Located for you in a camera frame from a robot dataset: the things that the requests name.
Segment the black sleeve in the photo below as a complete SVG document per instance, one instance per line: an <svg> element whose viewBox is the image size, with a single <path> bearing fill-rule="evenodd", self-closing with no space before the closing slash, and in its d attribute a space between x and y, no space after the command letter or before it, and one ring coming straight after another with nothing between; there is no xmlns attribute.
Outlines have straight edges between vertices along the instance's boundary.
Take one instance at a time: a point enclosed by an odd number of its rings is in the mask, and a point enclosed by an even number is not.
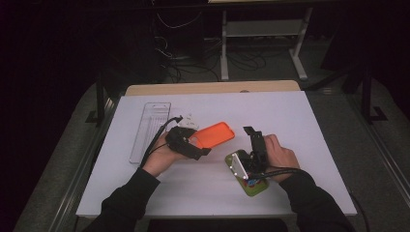
<svg viewBox="0 0 410 232"><path fill-rule="evenodd" d="M356 231L334 198L310 178L293 174L280 183L301 231Z"/></svg>
<svg viewBox="0 0 410 232"><path fill-rule="evenodd" d="M102 202L102 212L84 231L134 231L159 184L155 177L138 168L124 186Z"/></svg>

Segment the dark background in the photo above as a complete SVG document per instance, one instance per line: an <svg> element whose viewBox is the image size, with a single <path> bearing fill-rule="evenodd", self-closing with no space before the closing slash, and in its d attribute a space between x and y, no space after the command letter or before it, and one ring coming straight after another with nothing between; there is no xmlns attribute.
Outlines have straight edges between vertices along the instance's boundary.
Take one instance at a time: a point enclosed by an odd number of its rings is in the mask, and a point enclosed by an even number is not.
<svg viewBox="0 0 410 232"><path fill-rule="evenodd" d="M75 1L0 4L0 230L11 231L78 100L96 77L102 77L110 97L118 97L130 84L160 83L163 70L159 64L166 61L150 52L155 46L151 13L85 16ZM364 61L410 118L409 15L404 4L391 3L343 11L317 8L308 33L331 37L339 28L325 68L338 70L358 59ZM196 37L220 31L220 13L209 12L203 17L200 25L205 30L196 32ZM138 52L145 60L135 56Z"/></svg>

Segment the black cable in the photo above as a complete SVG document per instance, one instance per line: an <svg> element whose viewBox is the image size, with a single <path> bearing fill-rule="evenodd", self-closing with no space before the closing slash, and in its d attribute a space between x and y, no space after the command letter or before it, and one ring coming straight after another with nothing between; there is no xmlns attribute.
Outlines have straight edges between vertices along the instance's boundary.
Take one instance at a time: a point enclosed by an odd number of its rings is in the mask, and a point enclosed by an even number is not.
<svg viewBox="0 0 410 232"><path fill-rule="evenodd" d="M74 223L74 227L73 227L73 232L76 231L76 227L78 226L78 221L79 221L79 216L75 216L75 223Z"/></svg>
<svg viewBox="0 0 410 232"><path fill-rule="evenodd" d="M171 73L169 69L173 69L176 74ZM181 80L184 80L184 82L187 82L182 76L181 76L181 71L175 66L175 65L169 65L167 69L167 73L169 77L171 77L173 83L179 83Z"/></svg>
<svg viewBox="0 0 410 232"><path fill-rule="evenodd" d="M151 141L150 145L148 146L147 150L145 151L144 157L142 158L141 164L139 164L140 167L143 167L145 162L147 161L148 157L151 155L151 150L153 149L155 143L157 142L157 140L160 138L162 132L165 130L166 126L168 126L169 123L171 123L172 121L176 121L177 123L179 123L181 120L183 119L182 116L180 117L173 117L171 119L169 119L168 121L166 121L165 124L163 124L160 129L158 130L158 132L156 133L156 135L154 136L153 140Z"/></svg>
<svg viewBox="0 0 410 232"><path fill-rule="evenodd" d="M216 53L210 54L206 57L206 59L210 59L215 55L216 55ZM172 68L178 73L180 73L180 72L185 72L185 73L211 73L216 78L217 81L220 81L220 78L219 78L218 74L213 71L213 68L219 63L219 56L217 56L217 59L215 59L215 60L216 61L213 62L213 64L211 65L211 68L200 66L201 63L199 63L199 62L188 63L188 64L180 64L181 61L179 63L177 63L177 61L175 61L174 62L175 65L172 66ZM180 67L195 68L195 69L200 69L200 70L199 71L189 71L189 70L181 69Z"/></svg>
<svg viewBox="0 0 410 232"><path fill-rule="evenodd" d="M239 60L233 58L232 56L230 56L230 55L228 55L228 54L226 54L226 58L228 58L228 61L229 61L233 66L235 66L236 68L238 68L238 69L240 69L240 70L243 70L243 71L256 71L256 70L258 69L257 63L256 63L255 61L253 61L253 60L252 60L252 62L254 63L254 66L249 65L249 64L244 63L244 62L241 62L241 61L239 61ZM238 64L240 64L240 65L242 65L242 66L245 66L245 67L248 67L249 69L242 68L242 67L240 67Z"/></svg>
<svg viewBox="0 0 410 232"><path fill-rule="evenodd" d="M206 55L206 56L203 57L203 60L208 60L208 59L210 59L210 58L212 58L212 57L214 57L214 56L220 57L220 53L219 53L219 52L214 52L214 53L211 53L211 54L209 54L209 55ZM209 68L209 69L213 69L213 68L217 65L218 60L219 60L219 59L217 59L217 60L214 62L214 65L212 65L212 67ZM181 66L181 67L189 67L189 66L199 66L199 65L203 64L203 62L199 62L199 61L196 61L196 62L194 62L194 63L187 63L187 64L181 64L181 63L182 63L182 61L179 62L178 66Z"/></svg>
<svg viewBox="0 0 410 232"><path fill-rule="evenodd" d="M168 143L164 143L164 144L162 144L162 145L160 145L160 146L154 148L154 149L150 152L150 155L153 154L155 151L157 151L159 148L161 148L161 147L163 147L163 146L165 146L165 145L168 145Z"/></svg>
<svg viewBox="0 0 410 232"><path fill-rule="evenodd" d="M249 179L264 179L267 177L273 177L273 176L278 176L282 174L298 174L298 175L303 175L308 177L312 182L314 182L313 178L304 170L299 169L299 168L293 168L293 167L276 167L279 168L279 170L272 171L272 172L266 172L266 173L251 173L249 175Z"/></svg>
<svg viewBox="0 0 410 232"><path fill-rule="evenodd" d="M254 61L257 58L263 59L261 56L262 52L258 52L259 54L252 54L252 52L238 52L236 51L235 54L237 54L243 61Z"/></svg>
<svg viewBox="0 0 410 232"><path fill-rule="evenodd" d="M370 232L370 225L368 223L367 215L365 213L365 210L363 209L362 205L359 203L359 200L356 198L355 195L353 195L352 192L349 192L350 197L352 197L353 201L356 203L356 205L359 208L359 211L362 213L363 220L365 221L365 226L366 226L366 231Z"/></svg>

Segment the dark floor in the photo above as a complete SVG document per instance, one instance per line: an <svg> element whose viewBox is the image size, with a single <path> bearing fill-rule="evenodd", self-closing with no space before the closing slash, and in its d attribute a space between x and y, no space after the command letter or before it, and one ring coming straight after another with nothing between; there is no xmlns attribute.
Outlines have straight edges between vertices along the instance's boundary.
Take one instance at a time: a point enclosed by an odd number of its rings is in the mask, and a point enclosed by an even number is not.
<svg viewBox="0 0 410 232"><path fill-rule="evenodd" d="M238 45L231 45L229 81L292 79L301 87L308 87L332 73L320 69L329 41L308 39L304 44L301 60L307 70L308 81L300 81L293 68L287 53L292 41L277 38L273 42L271 49L263 53L257 49L237 53ZM216 81L220 73L218 55L196 67L178 64L181 75L170 69L175 73L165 82L177 79L181 82ZM197 66L207 67L212 72ZM400 182L396 181L396 169L392 171L392 164L386 162L386 154L388 160L396 161L402 176L410 177L409 167L405 165L409 161L410 145L406 141L410 139L410 124L386 88L373 81L372 105L380 106L388 121L374 122L370 126L360 114L361 90L351 95L343 94L341 85L344 79L342 77L317 91L307 92L313 112L341 177L365 211L371 231L406 231L410 227L408 197L399 187ZM85 123L89 112L96 110L95 96L93 85L73 112L15 231L80 231L91 221L87 218L76 221L74 213L91 168L91 163L84 159L98 147L106 130L105 127L97 129L95 124ZM366 231L362 213L349 219L358 231ZM290 231L298 231L293 217L284 220ZM148 220L143 220L137 231L144 231L147 223Z"/></svg>

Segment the table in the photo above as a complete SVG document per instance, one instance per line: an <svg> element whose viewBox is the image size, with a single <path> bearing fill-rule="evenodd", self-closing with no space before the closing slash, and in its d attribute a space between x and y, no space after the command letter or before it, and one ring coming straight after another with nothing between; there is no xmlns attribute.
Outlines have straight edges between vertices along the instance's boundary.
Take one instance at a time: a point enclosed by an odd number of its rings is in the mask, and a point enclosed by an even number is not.
<svg viewBox="0 0 410 232"><path fill-rule="evenodd" d="M217 0L210 3L226 2L257 2L252 0ZM255 37L255 36L298 36L295 45L289 49L293 65L301 80L308 80L304 66L299 59L299 52L305 39L308 29L308 22L313 8L307 8L305 15L300 19L281 19L281 20L257 20L257 21L228 21L226 11L222 17L222 49L220 56L221 80L229 79L228 64L226 58L226 39L229 37Z"/></svg>
<svg viewBox="0 0 410 232"><path fill-rule="evenodd" d="M254 92L257 86L262 92ZM144 93L146 89L154 92ZM161 184L147 205L147 218L276 218L293 214L278 184L270 182L268 189L249 197L224 163L225 156L238 149L251 150L243 126L253 126L265 134L276 133L341 210L347 215L357 214L306 94L293 81L253 81L130 87L120 99L78 206L79 216L97 216L102 201L136 170L129 157L146 102L171 102L171 114L191 113L200 128L224 121L236 133L234 139L219 145L207 157L181 160L162 173Z"/></svg>

